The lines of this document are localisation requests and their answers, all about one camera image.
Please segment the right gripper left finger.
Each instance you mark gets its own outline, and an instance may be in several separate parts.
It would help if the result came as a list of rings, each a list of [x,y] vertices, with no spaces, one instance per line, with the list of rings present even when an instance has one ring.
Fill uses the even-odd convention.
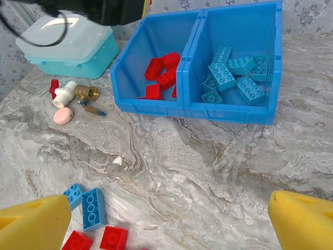
[[[70,204],[63,194],[3,208],[1,249],[60,249],[70,220]]]

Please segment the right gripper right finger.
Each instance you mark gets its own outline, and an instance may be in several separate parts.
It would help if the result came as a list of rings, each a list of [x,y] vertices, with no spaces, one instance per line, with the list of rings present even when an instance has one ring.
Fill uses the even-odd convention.
[[[274,191],[268,215],[282,249],[332,249],[332,202]]]

